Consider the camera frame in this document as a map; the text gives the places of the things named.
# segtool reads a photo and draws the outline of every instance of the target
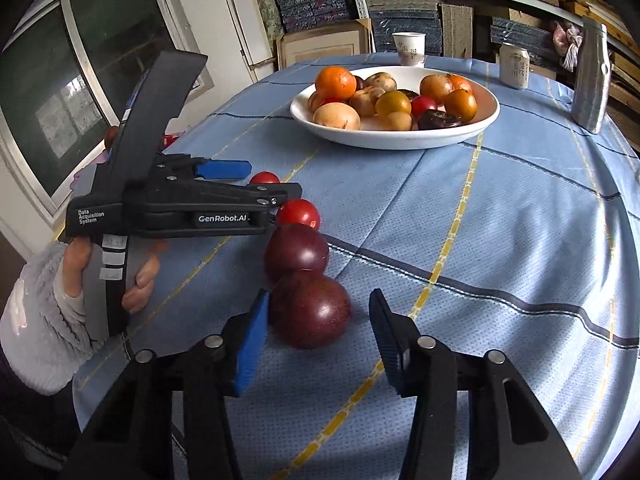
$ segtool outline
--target bowl rim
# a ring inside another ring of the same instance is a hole
[[[468,79],[465,75],[457,74],[452,71],[438,70],[436,68],[423,68],[423,67],[400,66],[400,65],[381,65],[381,66],[371,66],[371,67],[367,66],[364,68],[359,68],[357,70],[351,70],[350,72],[354,73],[355,75],[358,75],[358,72],[360,70],[367,70],[367,71],[378,70],[378,72],[384,72],[385,68],[386,69],[391,68],[394,70],[397,70],[397,69],[414,70],[416,68],[419,68],[419,69],[427,70],[430,72],[429,74],[426,74],[426,75],[431,75],[432,73],[434,75],[455,74],[455,75],[464,77],[465,79]],[[500,114],[500,101],[498,101],[498,98],[494,95],[494,93],[491,92],[491,90],[489,90],[486,86],[481,85],[480,83],[477,83],[471,79],[468,79],[468,80],[471,82],[472,85],[478,85],[482,87],[486,92],[488,92],[488,94],[491,96],[491,98],[495,102],[495,110],[489,117],[481,121],[478,121],[477,123],[462,124],[462,126],[454,126],[453,128],[441,128],[438,130],[410,130],[408,132],[396,132],[391,130],[343,130],[341,128],[333,128],[332,126],[322,126],[322,124],[315,124],[312,121],[309,121],[305,119],[302,115],[300,115],[298,113],[298,110],[296,110],[296,106],[295,106],[296,101],[299,100],[302,94],[306,93],[309,89],[315,89],[316,85],[314,83],[307,86],[305,89],[303,89],[293,97],[293,99],[291,100],[291,104],[289,105],[289,111],[291,113],[291,116],[300,123],[310,124],[313,128],[317,128],[318,130],[324,130],[324,131],[333,132],[336,134],[339,132],[342,132],[343,134],[348,134],[348,135],[371,136],[371,137],[383,137],[388,135],[397,136],[398,134],[401,134],[403,139],[420,139],[425,137],[438,139],[441,137],[453,137],[453,136],[463,135],[469,132],[475,132],[475,131],[479,132],[481,130],[484,130],[490,124],[492,124]]]

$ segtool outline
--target white label sticker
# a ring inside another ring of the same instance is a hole
[[[108,267],[103,267],[100,269],[100,279],[101,280],[109,280],[116,281],[122,279],[122,268],[119,269],[110,269]]]
[[[102,251],[102,262],[105,265],[124,265],[125,253],[111,253]]]
[[[117,235],[102,235],[102,246],[105,249],[126,249],[127,237]]]

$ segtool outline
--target metal screw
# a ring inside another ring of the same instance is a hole
[[[141,350],[136,354],[136,361],[139,363],[148,363],[154,358],[154,353],[151,350]]]
[[[204,346],[207,348],[220,348],[225,342],[219,335],[210,335],[204,340]]]
[[[436,346],[436,340],[430,335],[421,335],[418,338],[418,346],[430,350],[431,348],[434,348]]]
[[[488,357],[489,361],[497,365],[501,365],[507,359],[507,357],[499,350],[491,350]]]

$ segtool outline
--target table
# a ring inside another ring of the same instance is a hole
[[[427,62],[498,97],[497,121],[467,142],[364,150],[292,120],[290,100],[323,66],[396,63],[370,54],[296,64],[233,97],[170,149],[245,158],[254,171],[302,184],[330,242],[326,273],[353,301],[349,331],[328,348],[295,351],[270,336],[254,385],[227,403],[244,478],[398,478],[415,400],[396,396],[374,368],[367,299],[376,287],[394,311],[417,310],[421,332],[451,349],[506,352],[584,477],[598,478],[640,419],[640,161],[609,118],[598,136],[572,123],[568,88],[532,74],[529,89],[510,89],[496,65],[477,60]],[[267,284],[267,240],[172,240],[128,339],[109,341],[74,379],[81,425],[127,351],[186,350],[248,310]],[[466,402],[460,394],[455,479],[465,477]],[[180,409],[177,398],[185,478]]]

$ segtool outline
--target white plate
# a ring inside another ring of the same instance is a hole
[[[366,79],[377,72],[387,72],[396,80],[398,89],[407,89],[418,92],[420,81],[426,75],[447,74],[441,70],[420,68],[417,66],[376,66],[353,70],[353,75]],[[358,146],[360,148],[373,148],[376,150],[422,150],[424,148],[436,148],[462,142],[469,137],[476,136],[489,124],[493,123],[500,113],[500,103],[491,92],[482,85],[470,80],[474,96],[478,102],[478,113],[473,121],[455,128],[442,130],[413,130],[410,132],[381,131],[376,118],[364,118],[360,130],[341,130],[320,126],[312,122],[313,114],[308,110],[306,102],[315,91],[315,85],[311,85],[300,92],[291,103],[291,115],[305,128],[317,136],[327,140]]]

